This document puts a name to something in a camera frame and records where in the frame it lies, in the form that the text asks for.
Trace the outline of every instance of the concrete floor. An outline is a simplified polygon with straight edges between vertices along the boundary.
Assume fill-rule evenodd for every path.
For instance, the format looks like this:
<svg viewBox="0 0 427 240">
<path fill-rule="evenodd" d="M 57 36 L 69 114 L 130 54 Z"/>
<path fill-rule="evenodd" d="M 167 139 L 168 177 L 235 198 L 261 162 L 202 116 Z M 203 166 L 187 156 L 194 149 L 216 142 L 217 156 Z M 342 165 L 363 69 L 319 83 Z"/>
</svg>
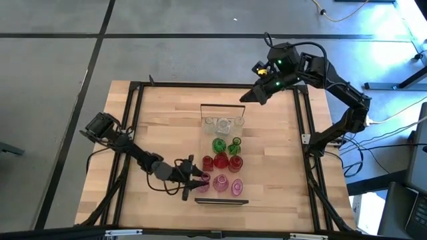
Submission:
<svg viewBox="0 0 427 240">
<path fill-rule="evenodd" d="M 97 33 L 108 2 L 0 0 L 0 33 Z M 321 3 L 337 18 L 359 6 L 333 0 Z M 107 28 L 108 33 L 264 31 L 376 35 L 377 40 L 314 40 L 325 47 L 344 79 L 373 98 L 370 117 L 376 121 L 427 95 L 362 88 L 367 81 L 400 82 L 423 67 L 411 60 L 415 48 L 391 4 L 369 3 L 347 21 L 331 23 L 318 16 L 310 0 L 271 0 L 267 6 L 259 0 L 121 0 L 115 4 Z M 32 228 L 94 44 L 94 39 L 0 39 L 0 141 L 26 150 L 22 157 L 0 155 L 0 231 Z M 311 47 L 298 50 L 320 54 Z M 106 39 L 76 130 L 102 111 L 111 80 L 147 81 L 151 74 L 156 81 L 253 83 L 256 76 L 250 69 L 255 62 L 265 61 L 267 52 L 262 39 Z M 339 120 L 346 106 L 331 95 L 328 104 L 332 120 Z M 416 121 L 419 110 L 417 105 L 392 121 L 359 133 L 356 139 L 410 124 Z M 77 131 L 48 218 L 49 228 L 74 222 L 85 180 L 85 161 L 93 149 Z M 405 141 L 409 132 L 377 144 Z M 390 172 L 404 169 L 409 160 L 406 148 L 378 149 L 374 154 Z M 358 161 L 359 156 L 352 152 L 343 159 L 347 165 Z M 365 153 L 363 170 L 347 180 L 350 183 L 383 174 L 372 156 Z"/>
</svg>

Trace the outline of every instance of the power cable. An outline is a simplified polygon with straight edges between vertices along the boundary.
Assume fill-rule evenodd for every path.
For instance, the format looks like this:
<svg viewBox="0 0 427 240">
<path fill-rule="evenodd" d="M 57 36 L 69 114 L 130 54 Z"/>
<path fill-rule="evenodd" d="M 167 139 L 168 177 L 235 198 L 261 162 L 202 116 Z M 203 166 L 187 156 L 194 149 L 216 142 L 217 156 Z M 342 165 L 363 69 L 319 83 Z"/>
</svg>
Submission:
<svg viewBox="0 0 427 240">
<path fill-rule="evenodd" d="M 392 118 L 394 118 L 395 116 L 397 116 L 397 115 L 401 114 L 403 111 L 407 110 L 408 108 L 410 108 L 410 107 L 414 106 L 414 105 L 415 105 L 415 104 L 417 104 L 417 103 L 422 102 L 422 101 L 423 101 L 423 100 L 425 100 L 425 99 L 427 99 L 427 97 L 423 97 L 421 100 L 419 100 L 419 101 L 417 101 L 417 102 L 415 102 L 415 103 L 413 103 L 413 104 L 411 104 L 411 105 L 409 105 L 409 106 L 405 107 L 404 109 L 400 110 L 399 112 L 397 112 L 397 113 L 395 113 L 394 115 L 392 115 L 392 116 L 390 116 L 390 117 L 386 118 L 386 119 L 385 119 L 385 120 L 383 120 L 383 121 L 378 121 L 378 122 L 377 122 L 377 121 L 372 120 L 372 122 L 370 122 L 370 123 L 371 123 L 371 124 L 381 124 L 381 123 L 385 123 L 385 122 L 387 122 L 387 121 L 391 120 Z"/>
<path fill-rule="evenodd" d="M 409 124 L 408 126 L 401 127 L 401 128 L 399 128 L 399 129 L 397 129 L 397 130 L 394 130 L 394 131 L 389 132 L 389 133 L 385 133 L 385 134 L 383 134 L 383 135 L 381 135 L 381 136 L 373 137 L 373 138 L 371 138 L 371 139 L 369 139 L 369 140 L 363 140 L 363 141 L 359 142 L 359 144 L 360 144 L 360 146 L 361 146 L 361 147 L 363 147 L 363 146 L 365 146 L 365 145 L 368 145 L 368 144 L 371 144 L 371 143 L 375 143 L 375 142 L 377 142 L 377 141 L 380 141 L 380 140 L 383 140 L 383 139 L 389 138 L 389 137 L 391 137 L 391 136 L 394 136 L 394 135 L 396 135 L 396 134 L 398 134 L 398 133 L 401 133 L 401 132 L 403 132 L 403 131 L 405 131 L 405 130 L 407 130 L 407 129 L 411 128 L 411 127 L 412 127 L 412 126 L 414 126 L 414 125 L 417 125 L 417 124 L 419 124 L 419 123 L 423 122 L 423 121 L 424 121 L 424 120 L 426 120 L 426 119 L 427 119 L 427 116 L 425 116 L 425 117 L 421 118 L 419 121 L 417 121 L 417 122 L 415 122 L 415 123 Z M 348 153 L 349 151 L 355 150 L 356 148 L 357 148 L 357 147 L 354 147 L 354 148 L 352 148 L 352 149 L 350 149 L 350 150 L 347 150 L 347 151 L 345 151 L 345 152 L 341 153 L 341 155 L 346 154 L 346 153 Z"/>
<path fill-rule="evenodd" d="M 366 151 L 366 150 L 369 151 L 369 150 L 379 149 L 383 147 L 401 147 L 401 146 L 427 146 L 427 143 L 405 143 L 405 144 L 395 144 L 395 145 L 383 145 L 383 146 L 365 148 L 362 151 Z"/>
<path fill-rule="evenodd" d="M 365 1 L 365 2 L 364 2 L 364 3 L 363 3 L 359 8 L 357 8 L 353 13 L 351 13 L 351 14 L 350 14 L 350 15 L 348 15 L 347 17 L 344 17 L 344 18 L 339 19 L 339 20 L 335 20 L 335 19 L 330 18 L 330 17 L 328 16 L 328 14 L 326 14 L 326 9 L 322 8 L 322 6 L 320 6 L 320 4 L 319 4 L 316 0 L 312 0 L 312 2 L 313 2 L 314 4 L 316 4 L 316 7 L 320 10 L 320 15 L 325 16 L 325 18 L 326 18 L 327 20 L 331 21 L 331 22 L 337 23 L 337 22 L 344 21 L 344 20 L 346 20 L 347 18 L 349 18 L 349 17 L 351 17 L 351 16 L 355 15 L 357 12 L 359 12 L 359 10 L 361 10 L 361 9 L 363 8 L 363 6 L 365 6 L 365 4 L 367 4 L 367 3 L 369 2 L 369 0 L 366 0 L 366 1 Z"/>
<path fill-rule="evenodd" d="M 91 158 L 92 158 L 92 156 L 94 156 L 95 154 L 100 153 L 100 152 L 102 152 L 102 151 L 104 151 L 104 150 L 107 150 L 107 149 L 109 149 L 109 147 L 103 148 L 103 149 L 98 150 L 98 151 L 94 151 L 93 153 L 91 153 L 91 154 L 87 157 L 87 160 L 86 160 L 86 174 L 87 174 L 87 172 L 89 171 L 89 165 L 90 165 L 90 163 L 91 163 Z"/>
</svg>

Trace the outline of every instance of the cable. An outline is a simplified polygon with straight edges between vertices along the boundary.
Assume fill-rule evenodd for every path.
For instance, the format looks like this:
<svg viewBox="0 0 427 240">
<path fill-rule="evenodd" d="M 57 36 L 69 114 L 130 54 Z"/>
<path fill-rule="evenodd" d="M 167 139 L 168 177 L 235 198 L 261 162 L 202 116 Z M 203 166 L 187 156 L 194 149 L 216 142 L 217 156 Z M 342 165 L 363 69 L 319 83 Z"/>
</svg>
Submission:
<svg viewBox="0 0 427 240">
<path fill-rule="evenodd" d="M 364 3 L 363 3 L 359 8 L 357 8 L 353 13 L 351 13 L 351 14 L 350 14 L 350 15 L 348 15 L 347 17 L 344 17 L 344 18 L 339 19 L 339 20 L 335 20 L 335 19 L 330 18 L 330 17 L 328 16 L 328 14 L 326 14 L 326 10 L 325 10 L 325 9 L 323 9 L 323 8 L 322 8 L 322 6 L 320 6 L 320 4 L 319 4 L 316 0 L 312 0 L 312 2 L 313 2 L 314 4 L 316 4 L 317 8 L 320 10 L 320 15 L 325 16 L 325 17 L 326 17 L 326 19 L 327 19 L 327 20 L 329 20 L 329 21 L 331 21 L 331 22 L 337 23 L 337 22 L 344 21 L 344 20 L 346 20 L 347 18 L 349 18 L 349 17 L 353 16 L 354 14 L 356 14 L 357 12 L 359 12 L 359 10 L 361 10 L 361 9 L 363 8 L 363 6 L 365 6 L 365 4 L 367 4 L 367 3 L 369 2 L 369 0 L 366 0 L 366 1 L 365 1 L 365 2 L 364 2 Z"/>
<path fill-rule="evenodd" d="M 175 187 L 175 188 L 173 188 L 173 189 L 167 189 L 167 188 L 165 188 L 165 189 L 155 189 L 153 186 L 151 186 L 151 184 L 149 183 L 149 177 L 148 177 L 148 172 L 146 172 L 147 173 L 147 184 L 148 184 L 148 187 L 151 189 L 151 190 L 153 190 L 153 191 L 161 191 L 161 192 L 168 192 L 168 191 L 174 191 L 174 190 L 179 190 L 179 189 L 183 189 L 184 187 Z"/>
<path fill-rule="evenodd" d="M 378 164 L 378 166 L 380 166 L 385 172 L 387 172 L 388 174 L 390 174 L 390 172 L 389 171 L 387 171 L 381 164 L 380 164 L 380 162 L 377 160 L 377 158 L 375 157 L 375 155 L 374 155 L 374 153 L 370 150 L 370 149 L 361 149 L 361 151 L 365 151 L 365 150 L 367 150 L 367 151 L 369 151 L 370 153 L 371 153 L 371 155 L 373 156 L 373 158 L 374 158 L 374 160 L 375 160 L 375 162 Z"/>
<path fill-rule="evenodd" d="M 331 154 L 331 155 L 333 155 L 333 156 L 337 157 L 337 158 L 341 161 L 341 168 L 342 168 L 342 169 L 344 169 L 344 161 L 342 160 L 342 158 L 341 158 L 340 156 L 338 156 L 338 155 L 337 155 L 337 154 L 335 154 L 335 153 L 328 152 L 328 151 L 325 151 L 325 153 L 327 153 L 327 154 Z"/>
<path fill-rule="evenodd" d="M 89 171 L 89 165 L 90 165 L 92 156 L 94 156 L 95 154 L 100 153 L 104 150 L 107 150 L 107 149 L 109 149 L 109 147 L 106 147 L 106 148 L 98 150 L 98 151 L 94 151 L 93 153 L 89 154 L 89 156 L 87 157 L 87 160 L 86 160 L 86 174 Z"/>
<path fill-rule="evenodd" d="M 396 145 L 384 145 L 384 146 L 365 148 L 362 151 L 366 151 L 366 150 L 370 151 L 373 149 L 379 149 L 383 147 L 401 147 L 401 146 L 427 146 L 427 143 L 405 143 L 405 144 L 396 144 Z"/>
<path fill-rule="evenodd" d="M 176 191 L 171 193 L 170 191 L 172 191 L 173 189 L 168 189 L 166 187 L 166 181 L 163 181 L 163 186 L 165 187 L 165 192 L 169 195 L 169 196 L 174 196 L 175 194 L 178 193 L 178 191 L 181 189 L 181 183 L 178 183 L 178 187 L 176 187 Z"/>
<path fill-rule="evenodd" d="M 343 86 L 345 86 L 345 87 L 348 87 L 348 86 L 350 86 L 350 82 L 347 82 L 347 84 L 345 84 L 345 83 L 333 83 L 333 84 L 331 84 L 331 85 L 327 86 L 327 87 L 325 88 L 325 90 L 328 90 L 329 88 L 331 88 L 331 87 L 333 87 L 333 86 L 335 86 L 335 85 L 343 85 Z"/>
<path fill-rule="evenodd" d="M 356 141 L 356 140 L 353 140 L 353 139 L 346 139 L 347 141 L 350 141 L 350 142 L 352 142 L 353 144 L 355 144 L 356 146 L 357 146 L 357 148 L 358 148 L 358 150 L 359 150 L 359 154 L 360 154 L 360 161 L 359 162 L 356 162 L 356 163 L 353 163 L 353 164 L 351 164 L 351 165 L 349 165 L 349 166 L 346 166 L 346 167 L 343 167 L 342 169 L 343 170 L 345 170 L 344 171 L 344 177 L 345 178 L 350 178 L 350 177 L 353 177 L 353 176 L 356 176 L 359 172 L 361 172 L 361 170 L 362 170 L 362 168 L 363 168 L 363 161 L 364 161 L 364 155 L 363 155 L 363 152 L 360 150 L 360 148 L 359 148 L 359 143 Z M 354 167 L 354 166 L 356 166 L 356 165 L 359 165 L 359 167 L 357 168 L 357 170 L 356 170 L 356 172 L 355 173 L 353 173 L 353 174 L 351 174 L 351 175 L 347 175 L 347 172 L 352 168 L 352 167 Z"/>
<path fill-rule="evenodd" d="M 365 145 L 368 145 L 368 144 L 371 144 L 371 143 L 375 143 L 375 142 L 377 142 L 377 141 L 380 141 L 380 140 L 383 140 L 383 139 L 389 138 L 389 137 L 391 137 L 391 136 L 394 136 L 394 135 L 396 135 L 396 134 L 398 134 L 398 133 L 401 133 L 401 132 L 403 132 L 403 131 L 405 131 L 405 130 L 407 130 L 407 129 L 411 128 L 411 127 L 412 127 L 412 126 L 414 126 L 414 125 L 417 125 L 417 124 L 419 124 L 419 123 L 423 122 L 423 121 L 424 121 L 424 120 L 426 120 L 426 119 L 427 119 L 427 116 L 425 116 L 425 117 L 421 118 L 419 121 L 417 121 L 417 122 L 415 122 L 415 123 L 409 124 L 408 126 L 405 126 L 405 127 L 401 127 L 401 128 L 399 128 L 399 129 L 397 129 L 397 130 L 394 130 L 394 131 L 392 131 L 392 132 L 385 133 L 385 134 L 383 134 L 383 135 L 381 135 L 381 136 L 379 136 L 379 137 L 373 137 L 373 138 L 371 138 L 371 139 L 369 139 L 369 140 L 363 140 L 363 141 L 361 141 L 361 142 L 359 142 L 359 143 L 363 143 L 363 142 L 365 142 L 365 141 L 371 141 L 371 140 L 373 140 L 373 139 L 378 138 L 377 140 L 371 141 L 371 142 L 369 142 L 369 143 L 361 144 L 360 146 L 362 147 L 362 146 L 365 146 Z M 355 149 L 356 149 L 356 148 L 352 148 L 352 149 L 350 149 L 350 150 L 347 150 L 347 151 L 345 151 L 345 152 L 341 153 L 341 155 L 346 154 L 346 153 L 348 153 L 349 151 L 352 151 L 352 150 L 355 150 Z"/>
<path fill-rule="evenodd" d="M 399 112 L 395 113 L 393 116 L 388 117 L 388 118 L 386 118 L 386 119 L 385 119 L 385 120 L 383 120 L 383 121 L 379 121 L 379 122 L 372 121 L 372 122 L 371 122 L 371 124 L 381 124 L 381 123 L 385 123 L 385 122 L 389 121 L 390 119 L 392 119 L 393 117 L 395 117 L 395 116 L 397 116 L 397 115 L 401 114 L 403 111 L 407 110 L 408 108 L 410 108 L 410 107 L 414 106 L 415 104 L 417 104 L 417 103 L 419 103 L 419 102 L 421 102 L 421 101 L 423 101 L 423 100 L 425 100 L 425 99 L 427 99 L 427 97 L 423 97 L 421 100 L 419 100 L 419 101 L 417 101 L 417 102 L 415 102 L 415 103 L 413 103 L 413 104 L 411 104 L 411 105 L 409 105 L 409 106 L 405 107 L 404 109 L 400 110 Z"/>
<path fill-rule="evenodd" d="M 338 148 L 338 150 L 343 150 L 343 149 L 341 149 L 342 148 L 342 146 L 344 146 L 346 143 L 353 143 L 353 145 L 355 145 L 355 143 L 354 142 L 357 142 L 356 140 L 354 140 L 354 138 L 356 137 L 356 135 L 358 134 L 358 133 L 355 133 L 354 134 L 354 136 L 351 138 L 351 139 L 349 139 L 349 138 L 347 138 L 346 137 L 346 134 L 347 133 L 345 133 L 343 136 L 342 136 L 342 141 L 341 141 L 341 145 L 340 145 L 340 147 Z"/>
<path fill-rule="evenodd" d="M 286 47 L 274 47 L 272 36 L 268 32 L 264 33 L 264 41 L 266 42 L 267 46 L 272 48 L 272 49 L 286 50 L 286 49 L 289 49 L 291 47 L 297 47 L 297 46 L 301 46 L 301 45 L 313 45 L 313 46 L 318 47 L 320 49 L 320 51 L 322 51 L 323 58 L 324 58 L 324 72 L 323 72 L 323 74 L 324 74 L 324 76 L 323 76 L 324 77 L 324 86 L 323 86 L 323 88 L 325 88 L 326 82 L 329 81 L 328 76 L 327 76 L 327 74 L 328 74 L 328 54 L 326 53 L 326 50 L 323 46 L 321 46 L 319 43 L 306 41 L 306 42 L 301 42 L 301 43 L 294 43 L 294 44 L 288 45 Z"/>
</svg>

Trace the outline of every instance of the black cable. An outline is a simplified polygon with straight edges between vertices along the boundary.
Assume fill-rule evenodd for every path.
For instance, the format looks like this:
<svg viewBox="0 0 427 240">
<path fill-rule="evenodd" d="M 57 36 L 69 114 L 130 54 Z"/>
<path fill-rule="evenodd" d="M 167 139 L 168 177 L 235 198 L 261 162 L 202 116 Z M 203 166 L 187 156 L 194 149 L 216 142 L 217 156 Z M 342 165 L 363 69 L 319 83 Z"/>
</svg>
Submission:
<svg viewBox="0 0 427 240">
<path fill-rule="evenodd" d="M 149 183 L 149 177 L 148 177 L 148 173 L 147 173 L 147 185 L 148 187 L 153 190 L 153 191 L 161 191 L 161 192 L 168 192 L 168 191 L 175 191 L 175 190 L 179 190 L 179 189 L 183 189 L 184 187 L 175 187 L 173 189 L 155 189 L 153 186 L 151 186 L 151 184 Z"/>
<path fill-rule="evenodd" d="M 297 46 L 301 46 L 301 45 L 313 45 L 313 46 L 318 47 L 320 49 L 320 51 L 322 51 L 323 58 L 324 58 L 324 76 L 323 76 L 324 85 L 323 85 L 323 88 L 324 89 L 326 88 L 326 82 L 328 81 L 328 54 L 326 53 L 326 50 L 322 45 L 320 45 L 319 43 L 306 41 L 306 42 L 301 42 L 301 43 L 294 43 L 294 44 L 288 45 L 286 47 L 274 47 L 272 36 L 268 32 L 264 33 L 264 41 L 266 42 L 267 46 L 272 48 L 272 49 L 286 50 L 286 49 L 289 49 L 291 47 L 297 47 Z"/>
<path fill-rule="evenodd" d="M 329 88 L 336 86 L 336 85 L 343 85 L 345 87 L 348 87 L 348 86 L 350 86 L 350 82 L 347 82 L 347 84 L 345 84 L 345 83 L 333 83 L 333 84 L 329 85 L 328 87 L 326 87 L 325 90 L 328 90 Z"/>
<path fill-rule="evenodd" d="M 356 146 L 358 146 L 358 150 L 359 150 L 359 153 L 360 153 L 360 156 L 361 156 L 361 161 L 359 161 L 359 162 L 357 162 L 357 163 L 353 163 L 353 164 L 351 164 L 351 165 L 349 165 L 349 166 L 347 166 L 347 167 L 344 167 L 344 168 L 348 168 L 349 167 L 349 169 L 348 170 L 350 170 L 350 168 L 351 167 L 353 167 L 353 166 L 355 166 L 355 165 L 357 165 L 357 164 L 360 164 L 360 166 L 359 166 L 359 168 L 358 168 L 358 170 L 354 173 L 354 174 L 351 174 L 351 175 L 349 175 L 349 176 L 346 176 L 345 175 L 345 173 L 347 173 L 348 172 L 348 170 L 344 173 L 344 176 L 345 177 L 353 177 L 353 176 L 355 176 L 357 173 L 359 173 L 361 170 L 362 170 L 362 168 L 363 168 L 363 160 L 364 160 L 364 156 L 363 156 L 363 153 L 362 153 L 362 151 L 369 151 L 370 153 L 371 153 L 371 155 L 373 156 L 373 158 L 374 158 L 374 160 L 375 160 L 375 162 L 385 171 L 385 172 L 387 172 L 388 174 L 390 174 L 390 172 L 389 171 L 387 171 L 387 169 L 386 168 L 384 168 L 382 165 L 381 165 L 381 163 L 379 162 L 379 160 L 377 160 L 377 158 L 375 157 L 375 155 L 374 155 L 374 153 L 370 150 L 370 149 L 367 149 L 367 148 L 365 148 L 365 147 L 363 147 L 363 146 L 360 146 L 360 143 L 359 142 L 357 142 L 356 140 L 353 140 L 353 139 L 347 139 L 347 138 L 345 138 L 346 140 L 348 140 L 348 141 L 350 141 L 350 142 L 352 142 L 354 145 L 356 145 Z"/>
<path fill-rule="evenodd" d="M 355 143 L 354 143 L 354 141 L 356 141 L 356 140 L 354 140 L 354 138 L 356 137 L 356 135 L 358 134 L 358 133 L 355 133 L 354 134 L 354 136 L 351 138 L 351 139 L 349 139 L 348 137 L 346 137 L 346 134 L 347 133 L 345 133 L 345 134 L 343 134 L 342 135 L 342 140 L 341 140 L 341 145 L 338 147 L 338 150 L 342 150 L 341 148 L 342 148 L 342 146 L 344 146 L 346 143 L 344 142 L 344 140 L 347 140 L 347 142 L 352 142 L 354 145 L 355 145 Z"/>
<path fill-rule="evenodd" d="M 338 155 L 337 155 L 337 154 L 335 154 L 335 153 L 328 152 L 328 151 L 325 151 L 325 153 L 327 153 L 327 154 L 331 154 L 331 155 L 333 155 L 333 156 L 337 157 L 337 158 L 341 161 L 341 168 L 342 168 L 342 169 L 344 169 L 344 161 L 342 160 L 342 158 L 341 158 L 340 156 L 338 156 Z"/>
<path fill-rule="evenodd" d="M 401 146 L 427 146 L 427 143 L 405 143 L 405 144 L 396 144 L 396 145 L 383 145 L 383 146 L 365 148 L 365 149 L 362 149 L 362 151 L 366 151 L 366 150 L 369 151 L 369 150 L 383 148 L 383 147 L 401 147 Z"/>
<path fill-rule="evenodd" d="M 175 189 L 176 189 L 176 191 L 175 192 L 173 192 L 173 193 L 171 193 L 170 191 L 172 191 L 172 189 L 168 189 L 167 187 L 166 187 L 166 182 L 165 181 L 163 181 L 163 186 L 165 187 L 165 192 L 169 195 L 169 196 L 174 196 L 174 195 L 176 195 L 177 193 L 178 193 L 178 191 L 181 189 L 180 187 L 181 187 L 181 183 L 178 183 L 178 187 L 176 187 Z"/>
<path fill-rule="evenodd" d="M 94 151 L 93 153 L 91 153 L 91 154 L 87 157 L 87 160 L 86 160 L 86 174 L 87 174 L 87 172 L 89 171 L 89 165 L 90 165 L 90 162 L 91 162 L 91 158 L 92 158 L 92 156 L 94 156 L 95 154 L 100 153 L 100 152 L 102 152 L 102 151 L 104 151 L 104 150 L 107 150 L 107 149 L 109 149 L 109 147 L 106 147 L 106 148 L 101 149 L 101 150 L 98 150 L 98 151 Z"/>
<path fill-rule="evenodd" d="M 366 141 L 371 141 L 371 140 L 374 140 L 374 139 L 377 139 L 377 138 L 383 137 L 383 136 L 388 135 L 388 134 L 393 134 L 393 133 L 395 133 L 395 132 L 397 132 L 397 131 L 399 131 L 399 130 L 401 130 L 401 129 L 407 128 L 407 127 L 408 127 L 408 126 L 404 126 L 404 127 L 398 128 L 398 129 L 396 129 L 396 130 L 394 130 L 394 131 L 391 131 L 391 132 L 389 132 L 389 133 L 385 133 L 385 134 L 383 134 L 383 135 L 381 135 L 381 136 L 376 136 L 376 137 L 373 137 L 373 138 L 371 138 L 371 139 L 363 140 L 363 141 L 359 142 L 359 144 L 362 144 L 363 142 L 366 142 Z M 341 150 L 349 149 L 349 148 L 351 148 L 352 146 L 353 146 L 353 145 L 350 145 L 350 146 L 348 146 L 348 147 L 346 147 L 346 148 L 343 148 L 343 149 L 341 149 Z"/>
<path fill-rule="evenodd" d="M 345 139 L 345 140 L 347 140 L 347 141 L 349 141 L 349 142 L 351 142 L 351 143 L 353 143 L 357 148 L 358 148 L 358 150 L 359 150 L 359 154 L 360 154 L 360 161 L 359 162 L 356 162 L 356 163 L 353 163 L 353 164 L 351 164 L 351 165 L 349 165 L 349 166 L 345 166 L 345 167 L 343 167 L 342 169 L 344 170 L 344 169 L 346 169 L 345 171 L 344 171 L 344 177 L 345 178 L 349 178 L 349 177 L 353 177 L 353 176 L 356 176 L 361 170 L 362 170 L 362 168 L 363 168 L 363 161 L 364 161 L 364 155 L 363 155 L 363 152 L 360 150 L 360 147 L 359 147 L 359 142 L 357 142 L 356 140 L 354 140 L 354 137 L 355 137 L 356 135 L 354 135 L 353 136 L 353 138 L 351 138 L 351 139 L 349 139 L 349 138 L 346 138 L 346 137 L 344 137 L 343 138 L 343 140 Z M 357 170 L 356 170 L 356 172 L 355 173 L 353 173 L 353 174 L 350 174 L 350 175 L 347 175 L 347 172 L 350 170 L 350 169 L 352 169 L 352 167 L 354 167 L 354 166 L 356 166 L 356 165 L 359 165 L 359 167 L 357 168 Z"/>
<path fill-rule="evenodd" d="M 385 172 L 387 172 L 388 174 L 390 174 L 390 172 L 389 172 L 389 171 L 387 171 L 387 169 L 385 169 L 385 168 L 380 164 L 380 162 L 377 160 L 377 158 L 375 157 L 374 153 L 373 153 L 370 149 L 362 149 L 361 151 L 364 151 L 364 150 L 368 150 L 368 151 L 371 153 L 371 155 L 373 156 L 373 158 L 374 158 L 375 162 L 377 162 L 377 164 L 382 168 L 382 170 L 384 170 Z"/>
<path fill-rule="evenodd" d="M 314 161 L 314 164 L 313 164 L 313 167 L 311 167 L 311 170 L 315 169 L 316 167 L 317 167 L 317 165 L 316 165 L 316 162 Z"/>
</svg>

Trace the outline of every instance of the metal stand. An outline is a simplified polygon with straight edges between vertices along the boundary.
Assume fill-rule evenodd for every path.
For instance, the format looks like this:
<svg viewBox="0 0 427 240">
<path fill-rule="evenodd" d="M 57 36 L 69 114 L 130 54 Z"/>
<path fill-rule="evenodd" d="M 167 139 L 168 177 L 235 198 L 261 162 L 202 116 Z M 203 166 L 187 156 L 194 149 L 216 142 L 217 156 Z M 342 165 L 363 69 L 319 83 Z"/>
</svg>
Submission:
<svg viewBox="0 0 427 240">
<path fill-rule="evenodd" d="M 2 142 L 0 142 L 0 152 L 13 153 L 16 155 L 24 154 L 24 150 Z"/>
<path fill-rule="evenodd" d="M 347 184 L 349 196 L 361 195 L 373 191 L 387 189 L 391 182 L 405 184 L 406 170 L 397 171 L 391 174 L 385 174 L 371 179 L 365 179 Z"/>
<path fill-rule="evenodd" d="M 427 91 L 427 84 L 418 83 L 425 78 L 427 78 L 427 66 L 401 83 L 365 83 L 365 89 Z"/>
</svg>

